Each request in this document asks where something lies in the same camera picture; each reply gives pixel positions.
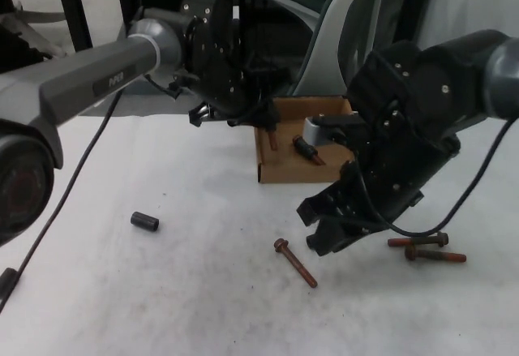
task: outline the black cable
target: black cable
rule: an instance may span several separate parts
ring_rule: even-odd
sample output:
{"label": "black cable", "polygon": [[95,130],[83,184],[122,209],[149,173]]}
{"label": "black cable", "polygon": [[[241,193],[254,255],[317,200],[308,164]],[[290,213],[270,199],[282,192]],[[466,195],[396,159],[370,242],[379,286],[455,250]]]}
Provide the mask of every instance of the black cable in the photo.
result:
{"label": "black cable", "polygon": [[93,136],[92,140],[90,141],[90,144],[85,149],[85,151],[83,153],[83,156],[79,160],[79,163],[78,163],[77,167],[75,167],[75,171],[72,174],[71,180],[68,182],[68,185],[66,186],[65,192],[63,192],[62,198],[59,200],[58,206],[56,206],[56,208],[54,209],[54,212],[52,213],[52,215],[50,216],[49,220],[47,221],[47,223],[45,224],[45,226],[41,230],[40,234],[38,234],[38,237],[36,238],[36,241],[32,244],[31,249],[29,250],[29,252],[25,256],[24,261],[19,266],[18,272],[16,274],[16,278],[14,279],[14,281],[11,282],[10,289],[6,292],[6,296],[2,300],[2,302],[0,302],[0,313],[2,313],[2,310],[3,310],[4,306],[7,303],[7,300],[9,299],[9,297],[11,296],[11,293],[13,292],[13,290],[16,287],[16,285],[18,284],[18,281],[19,281],[20,277],[22,276],[22,273],[24,273],[25,268],[28,266],[29,261],[31,260],[32,256],[34,255],[34,252],[36,251],[36,249],[40,245],[41,240],[43,239],[43,237],[45,236],[45,234],[49,230],[50,226],[52,225],[52,223],[54,222],[54,220],[56,219],[58,214],[61,212],[61,210],[63,208],[63,205],[65,204],[65,202],[66,202],[66,200],[68,198],[68,195],[71,193],[72,188],[75,185],[75,181],[77,180],[77,178],[79,176],[79,173],[81,172],[81,169],[83,168],[85,162],[87,161],[88,156],[90,156],[90,152],[93,150],[93,148],[96,145],[97,141],[99,140],[99,138],[103,134],[103,131],[105,131],[106,125],[108,125],[108,121],[112,118],[112,114],[114,113],[115,108],[117,107],[117,103],[121,99],[121,95],[122,95],[122,90],[115,94],[114,100],[112,101],[112,103],[110,103],[110,106],[108,108],[108,111],[106,112],[106,115],[105,115],[105,118],[103,119],[103,122],[99,126],[99,129],[97,129],[97,132]]}
{"label": "black cable", "polygon": [[152,77],[150,75],[145,75],[144,78],[154,87],[156,88],[158,91],[160,92],[163,92],[165,95],[168,95],[170,97],[172,97],[173,99],[177,99],[178,98],[178,94],[175,93],[175,92],[172,92],[171,90],[169,90],[168,88],[166,87],[162,87],[159,83],[157,83],[155,80],[152,79]]}
{"label": "black cable", "polygon": [[375,205],[371,201],[371,197],[369,195],[369,192],[367,191],[366,182],[364,181],[364,177],[362,175],[362,171],[358,167],[358,162],[357,162],[358,158],[355,158],[355,162],[354,163],[357,166],[358,180],[359,180],[359,183],[360,183],[360,186],[361,186],[361,189],[362,189],[362,193],[364,195],[364,198],[365,198],[365,200],[367,202],[368,207],[370,208],[370,211],[373,213],[373,216],[375,218],[377,218],[377,220],[382,225],[385,225],[387,228],[389,228],[389,229],[393,230],[394,232],[397,232],[397,233],[399,233],[399,234],[401,234],[403,236],[406,236],[406,237],[426,237],[426,236],[430,236],[431,234],[439,232],[440,230],[442,230],[452,220],[452,218],[456,215],[457,211],[460,209],[460,207],[463,205],[463,203],[467,200],[467,198],[469,198],[469,195],[472,193],[474,188],[476,188],[476,186],[478,185],[479,181],[481,180],[481,178],[483,177],[485,172],[487,172],[487,168],[488,168],[488,166],[489,166],[489,164],[490,164],[490,162],[492,160],[492,157],[494,157],[494,155],[495,155],[495,151],[497,151],[497,148],[500,146],[501,141],[503,141],[504,136],[507,134],[508,130],[510,129],[510,127],[512,127],[512,125],[515,123],[516,120],[517,120],[517,118],[511,119],[510,121],[507,121],[503,125],[503,127],[500,130],[500,132],[495,137],[494,143],[492,144],[492,146],[490,147],[487,155],[485,156],[485,160],[481,164],[481,167],[479,168],[479,171],[476,173],[476,176],[474,177],[474,179],[472,180],[470,185],[465,189],[465,191],[461,195],[460,199],[454,204],[454,206],[451,209],[451,211],[448,212],[447,216],[437,226],[435,226],[434,228],[429,229],[429,230],[427,230],[425,232],[409,232],[407,230],[400,229],[398,226],[395,226],[391,222],[388,222],[378,212],[378,210],[375,208]]}

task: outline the white table surface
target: white table surface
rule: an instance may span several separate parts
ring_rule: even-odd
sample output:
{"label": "white table surface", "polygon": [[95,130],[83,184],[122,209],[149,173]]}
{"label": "white table surface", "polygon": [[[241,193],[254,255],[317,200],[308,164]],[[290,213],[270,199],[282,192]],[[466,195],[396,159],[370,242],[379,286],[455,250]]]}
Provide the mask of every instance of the white table surface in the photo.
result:
{"label": "white table surface", "polygon": [[[44,216],[0,249],[18,268],[100,118],[61,128],[66,167]],[[399,225],[435,225],[501,123],[461,136],[462,154]],[[517,354],[517,128],[447,231],[466,264],[417,261],[383,232],[319,258],[295,211],[325,185],[256,183],[252,129],[185,116],[114,118],[0,315],[0,354]],[[150,234],[130,225],[160,218]],[[272,244],[284,237],[311,290]]]}

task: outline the hex bolt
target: hex bolt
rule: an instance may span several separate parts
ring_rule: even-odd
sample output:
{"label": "hex bolt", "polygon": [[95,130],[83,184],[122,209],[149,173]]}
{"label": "hex bolt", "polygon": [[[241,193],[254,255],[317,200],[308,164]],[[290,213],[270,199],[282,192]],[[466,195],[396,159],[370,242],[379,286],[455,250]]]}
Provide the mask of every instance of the hex bolt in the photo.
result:
{"label": "hex bolt", "polygon": [[417,257],[422,257],[429,260],[450,261],[452,263],[464,263],[467,261],[467,256],[459,253],[448,253],[439,251],[426,251],[423,249],[416,249],[414,245],[405,247],[405,258],[414,261]]}
{"label": "hex bolt", "polygon": [[436,236],[429,237],[414,237],[414,238],[390,238],[388,245],[390,247],[407,247],[408,245],[427,245],[438,244],[438,247],[443,247],[448,244],[448,235],[439,232]]}
{"label": "hex bolt", "polygon": [[274,243],[274,248],[276,248],[277,253],[282,253],[284,257],[294,266],[294,268],[299,272],[302,278],[307,281],[308,285],[314,289],[317,287],[317,281],[315,281],[314,277],[308,272],[308,270],[301,264],[297,257],[292,253],[292,251],[288,247],[289,242],[284,240],[283,238],[279,238]]}

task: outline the brown cardboard box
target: brown cardboard box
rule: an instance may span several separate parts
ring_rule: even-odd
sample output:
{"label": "brown cardboard box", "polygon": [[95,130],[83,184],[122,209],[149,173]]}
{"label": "brown cardboard box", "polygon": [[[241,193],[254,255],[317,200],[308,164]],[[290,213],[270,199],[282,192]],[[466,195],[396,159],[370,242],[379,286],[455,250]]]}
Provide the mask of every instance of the brown cardboard box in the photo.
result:
{"label": "brown cardboard box", "polygon": [[353,158],[346,148],[332,144],[319,147],[319,156],[326,165],[315,165],[296,153],[292,139],[302,134],[306,117],[319,114],[351,114],[350,103],[342,97],[299,97],[275,100],[281,115],[277,125],[277,151],[270,148],[268,134],[255,129],[258,182],[318,183],[339,179],[342,165]]}

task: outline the bolt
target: bolt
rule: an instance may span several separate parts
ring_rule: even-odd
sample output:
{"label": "bolt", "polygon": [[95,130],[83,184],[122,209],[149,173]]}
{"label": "bolt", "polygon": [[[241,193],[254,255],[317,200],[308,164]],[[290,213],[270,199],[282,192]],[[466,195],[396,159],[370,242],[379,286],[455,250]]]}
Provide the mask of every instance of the bolt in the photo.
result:
{"label": "bolt", "polygon": [[277,151],[277,136],[275,131],[268,131],[268,143],[272,151]]}
{"label": "bolt", "polygon": [[415,238],[390,238],[388,245],[390,247],[406,247],[408,245],[426,245],[438,244],[441,248],[448,244],[448,235],[439,232],[436,236],[415,237]]}
{"label": "bolt", "polygon": [[408,245],[405,247],[405,257],[407,260],[411,261],[416,260],[417,257],[422,257],[429,260],[450,261],[453,263],[464,263],[467,261],[467,256],[460,255],[459,253],[426,251],[422,249],[416,249],[414,245]]}
{"label": "bolt", "polygon": [[276,248],[277,253],[282,253],[286,259],[294,266],[294,268],[299,272],[302,278],[307,281],[308,285],[314,289],[317,287],[317,281],[315,281],[314,277],[307,271],[306,268],[301,264],[297,257],[292,253],[292,251],[288,247],[289,242],[280,238],[276,240],[274,243],[274,248]]}

